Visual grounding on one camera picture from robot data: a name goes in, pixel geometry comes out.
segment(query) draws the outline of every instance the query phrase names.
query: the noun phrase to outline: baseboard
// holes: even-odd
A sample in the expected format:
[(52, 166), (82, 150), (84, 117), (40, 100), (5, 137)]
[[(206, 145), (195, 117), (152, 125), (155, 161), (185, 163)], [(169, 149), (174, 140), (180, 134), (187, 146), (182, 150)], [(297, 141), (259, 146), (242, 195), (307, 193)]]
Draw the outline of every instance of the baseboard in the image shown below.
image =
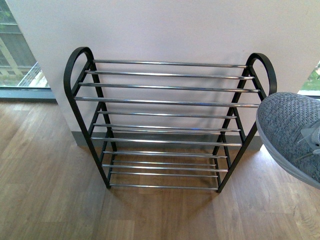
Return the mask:
[[(78, 146), (86, 146), (86, 140), (83, 136), (83, 134), (80, 131), (72, 131), (72, 135), (76, 141), (76, 144)], [(96, 138), (105, 138), (106, 137), (106, 133), (105, 132), (94, 132), (92, 134), (92, 137), (96, 137)], [(115, 138), (124, 138), (124, 139), (130, 139), (130, 138), (134, 138), (134, 139), (146, 139), (146, 140), (153, 140), (153, 136), (152, 134), (133, 134), (131, 133), (117, 133), (115, 134)], [(181, 134), (181, 135), (176, 135), (176, 136), (172, 136), (170, 134), (163, 134), (161, 136), (161, 138), (159, 138), (159, 136), (157, 136), (157, 140), (170, 140), (170, 141), (192, 141), (192, 142), (216, 142), (217, 141), (217, 136), (197, 136), (197, 135), (188, 135), (188, 134)], [(228, 143), (241, 143), (241, 139), (239, 136), (236, 135), (227, 135), (226, 136), (226, 140)], [(99, 140), (94, 140), (93, 141), (94, 146), (96, 147), (101, 147), (102, 143)], [(134, 142), (117, 142), (117, 146), (118, 147), (126, 147), (126, 148), (130, 148), (130, 147), (136, 147), (137, 144)], [(143, 147), (149, 147), (149, 148), (159, 148), (159, 144), (156, 143), (145, 143), (143, 145), (143, 143), (139, 143), (139, 147), (143, 148)], [(260, 150), (262, 146), (262, 141), (260, 139), (260, 136), (254, 136), (250, 145), (248, 146), (248, 150)], [(174, 143), (170, 143), (170, 144), (165, 144), (166, 148), (170, 148), (170, 149), (179, 149), (181, 148), (181, 144), (174, 144)], [(195, 149), (195, 148), (199, 148), (196, 145), (189, 145), (188, 146), (189, 149)], [(212, 146), (203, 146), (203, 149), (212, 149)]]

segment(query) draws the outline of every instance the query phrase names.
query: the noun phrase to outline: shoe rack shelf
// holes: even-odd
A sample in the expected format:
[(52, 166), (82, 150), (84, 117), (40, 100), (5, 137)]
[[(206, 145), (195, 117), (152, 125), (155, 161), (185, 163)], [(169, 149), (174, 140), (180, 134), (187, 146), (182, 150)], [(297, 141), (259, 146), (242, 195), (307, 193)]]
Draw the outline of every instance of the shoe rack shelf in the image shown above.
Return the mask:
[[(79, 56), (86, 62), (75, 77)], [(239, 112), (259, 104), (240, 97), (267, 97), (253, 67), (256, 60), (266, 71), (268, 94), (275, 93), (274, 68), (261, 53), (235, 65), (100, 60), (88, 47), (74, 50), (64, 91), (106, 187), (220, 193), (257, 131), (254, 123), (245, 134)], [(221, 74), (227, 70), (242, 74)], [(253, 87), (245, 88), (247, 82)], [(240, 141), (228, 142), (229, 134)], [(229, 149), (236, 150), (234, 157)]]

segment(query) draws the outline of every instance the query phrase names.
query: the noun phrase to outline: black metal frame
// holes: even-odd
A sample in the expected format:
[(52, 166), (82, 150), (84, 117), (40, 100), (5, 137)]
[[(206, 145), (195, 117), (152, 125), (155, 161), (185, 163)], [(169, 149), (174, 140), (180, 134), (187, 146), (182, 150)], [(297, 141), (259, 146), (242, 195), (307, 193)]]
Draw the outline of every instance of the black metal frame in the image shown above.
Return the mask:
[[(75, 62), (77, 61), (78, 57), (82, 54), (86, 55), (87, 61), (86, 64), (84, 65), (80, 75), (78, 76), (75, 84), (71, 86), (71, 75), (73, 72), (73, 68), (75, 65)], [(238, 107), (257, 107), (257, 105), (254, 104), (247, 104), (246, 103), (239, 103), (239, 98), (243, 92), (248, 92), (249, 90), (244, 89), (245, 84), (248, 80), (252, 80), (253, 85), (255, 87), (255, 93), (258, 94), (260, 100), (262, 101), (264, 98), (267, 97), (267, 94), (265, 93), (258, 76), (253, 68), (253, 64), (256, 60), (259, 60), (263, 65), (266, 70), (267, 76), (268, 76), (268, 82), (269, 82), (269, 92), (268, 95), (273, 94), (277, 91), (277, 80), (276, 80), (276, 75), (274, 68), (270, 62), (270, 60), (263, 54), (261, 53), (253, 53), (250, 55), (248, 58), (247, 62), (245, 65), (222, 65), (222, 64), (202, 64), (202, 63), (180, 63), (180, 62), (140, 62), (140, 61), (109, 61), (109, 60), (95, 60), (92, 51), (88, 47), (79, 47), (76, 50), (73, 51), (71, 54), (70, 58), (67, 61), (66, 68), (64, 71), (64, 78), (63, 78), (63, 84), (64, 84), (64, 91), (66, 94), (66, 97), (70, 103), (70, 106), (72, 108), (72, 111), (75, 115), (75, 118), (79, 124), (79, 127), (81, 129), (81, 132), (85, 138), (85, 141), (89, 147), (89, 150), (92, 154), (92, 157), (95, 161), (95, 164), (101, 174), (101, 177), (106, 185), (107, 188), (110, 188), (110, 186), (119, 186), (120, 184), (117, 183), (110, 183), (111, 175), (113, 172), (113, 167), (117, 168), (125, 168), (126, 166), (119, 166), (119, 165), (114, 165), (117, 161), (115, 161), (116, 153), (121, 153), (117, 149), (116, 142), (135, 142), (135, 140), (130, 140), (130, 139), (118, 139), (115, 138), (114, 133), (113, 133), (113, 128), (116, 126), (114, 124), (111, 124), (109, 114), (118, 114), (114, 112), (108, 112), (107, 110), (107, 103), (122, 103), (125, 102), (124, 99), (111, 99), (111, 98), (105, 98), (103, 94), (103, 87), (110, 87), (110, 84), (103, 84), (100, 83), (99, 75), (100, 74), (108, 74), (108, 75), (146, 75), (146, 74), (153, 74), (153, 73), (132, 73), (132, 72), (106, 72), (106, 71), (97, 71), (97, 66), (96, 63), (117, 63), (117, 64), (146, 64), (146, 65), (175, 65), (175, 66), (198, 66), (198, 67), (221, 67), (221, 68), (243, 68), (243, 73), (240, 77), (238, 78), (233, 78), (233, 77), (223, 77), (223, 76), (208, 76), (208, 75), (185, 75), (185, 74), (169, 74), (167, 77), (187, 77), (187, 78), (231, 78), (231, 79), (237, 79), (239, 80), (237, 90), (234, 89), (222, 89), (220, 92), (234, 92), (233, 99), (230, 103), (201, 103), (204, 104), (204, 106), (218, 106), (218, 107), (228, 107), (228, 111), (226, 116), (224, 117), (224, 123), (222, 125), (222, 128), (219, 129), (218, 131), (218, 138), (216, 143), (212, 143), (214, 147), (212, 156), (209, 157), (209, 162), (210, 165), (208, 166), (213, 166), (211, 171), (211, 174), (215, 174), (215, 178), (217, 179), (217, 185), (218, 188), (212, 188), (212, 187), (192, 187), (192, 186), (154, 186), (154, 185), (132, 185), (132, 184), (123, 184), (123, 186), (129, 186), (129, 187), (154, 187), (154, 188), (183, 188), (183, 189), (209, 189), (209, 190), (216, 190), (218, 193), (220, 193), (227, 183), (228, 179), (230, 178), (232, 172), (236, 168), (237, 164), (239, 163), (241, 157), (243, 156), (245, 150), (247, 149), (248, 145), (250, 144), (251, 140), (253, 139), (255, 133), (257, 132), (257, 126), (256, 123), (253, 124), (251, 130), (249, 131), (248, 136), (245, 136), (245, 132), (242, 126), (242, 122), (240, 119), (240, 115), (238, 112)], [(87, 75), (92, 75), (92, 80), (93, 84), (87, 84), (87, 86), (94, 87), (96, 90), (97, 97), (78, 97), (77, 94), (82, 86), (85, 86), (86, 84), (83, 84), (85, 78)], [(123, 86), (126, 88), (148, 88), (150, 86), (132, 86), (132, 85), (126, 85)], [(84, 119), (82, 117), (81, 111), (78, 107), (77, 101), (95, 101), (97, 102), (97, 106), (91, 121), (91, 124), (89, 128), (86, 127)], [(165, 101), (142, 101), (141, 103), (144, 104), (168, 104), (168, 105), (189, 105), (189, 106), (199, 106), (197, 102), (165, 102)], [(99, 114), (103, 114), (103, 119), (104, 119), (104, 124), (96, 124), (97, 119)], [(226, 132), (228, 131), (228, 126), (231, 121), (231, 119), (235, 119), (236, 125), (238, 127), (238, 132), (240, 139), (242, 141), (242, 146), (240, 147), (236, 157), (232, 161), (230, 158), (229, 154), (229, 148), (230, 143), (227, 143), (226, 140)], [(105, 126), (107, 131), (105, 133), (104, 138), (100, 138), (103, 140), (103, 145), (102, 145), (102, 150), (101, 153), (98, 154), (93, 140), (96, 139), (95, 137), (92, 137), (92, 134), (94, 132), (94, 128), (96, 126)], [(112, 146), (112, 152), (107, 152), (106, 147), (108, 142), (111, 143)], [(197, 144), (198, 142), (178, 142), (179, 144)], [(220, 169), (218, 166), (218, 151), (219, 148), (223, 147), (225, 156), (224, 158), (226, 159), (228, 170), (221, 170), (222, 172), (227, 172), (225, 177), (221, 179), (220, 176)], [(103, 164), (103, 158), (106, 153), (112, 154), (111, 156), (111, 162), (110, 164)], [(135, 155), (146, 155), (145, 152), (131, 152), (128, 153), (130, 154), (135, 154)], [(173, 153), (152, 153), (150, 155), (157, 156), (157, 155), (162, 155), (162, 156), (172, 156)], [(105, 173), (104, 167), (108, 167), (109, 171), (108, 174)], [(179, 169), (176, 167), (165, 167), (165, 169)], [(181, 169), (198, 169), (198, 168), (181, 168)], [(163, 176), (173, 176), (174, 174), (163, 174)]]

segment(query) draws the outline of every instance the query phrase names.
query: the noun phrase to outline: curved handle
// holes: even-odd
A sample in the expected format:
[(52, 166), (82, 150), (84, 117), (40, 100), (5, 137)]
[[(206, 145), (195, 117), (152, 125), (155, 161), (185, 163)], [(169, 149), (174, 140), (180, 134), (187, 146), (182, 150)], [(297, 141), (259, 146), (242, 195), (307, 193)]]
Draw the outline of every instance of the curved handle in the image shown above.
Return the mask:
[(89, 64), (89, 65), (92, 65), (91, 63), (93, 63), (93, 60), (94, 60), (94, 55), (93, 55), (92, 51), (90, 50), (90, 48), (87, 46), (81, 46), (81, 47), (76, 48), (72, 52), (72, 54), (70, 55), (70, 57), (66, 63), (64, 75), (63, 75), (64, 92), (65, 92), (65, 95), (67, 96), (69, 101), (70, 101), (70, 98), (73, 98), (73, 93), (72, 93), (72, 88), (71, 88), (72, 71), (74, 69), (74, 65), (75, 65), (78, 57), (81, 54), (86, 55), (87, 64)]
[[(262, 54), (262, 53), (252, 53), (248, 60), (246, 61), (246, 65), (248, 66), (249, 70), (255, 74), (254, 68), (253, 68), (253, 64), (255, 63), (256, 60), (259, 60), (265, 70), (266, 70), (266, 74), (268, 76), (268, 80), (269, 80), (269, 94), (274, 94), (277, 92), (277, 78), (276, 78), (276, 73), (275, 73), (275, 69), (271, 63), (271, 61), (269, 60), (269, 58)], [(259, 88), (262, 89), (262, 86), (259, 82), (259, 80), (257, 81), (257, 84), (259, 84)]]

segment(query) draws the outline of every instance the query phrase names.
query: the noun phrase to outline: knit shoe upper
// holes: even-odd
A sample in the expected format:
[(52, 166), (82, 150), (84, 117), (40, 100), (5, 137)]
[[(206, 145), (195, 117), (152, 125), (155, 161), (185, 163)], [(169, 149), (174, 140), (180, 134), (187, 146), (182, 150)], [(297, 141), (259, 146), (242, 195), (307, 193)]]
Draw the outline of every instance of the knit shoe upper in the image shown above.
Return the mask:
[(320, 155), (310, 154), (314, 149), (301, 134), (302, 129), (320, 126), (320, 101), (278, 92), (262, 101), (256, 117), (259, 132), (271, 146), (294, 167), (320, 183)]

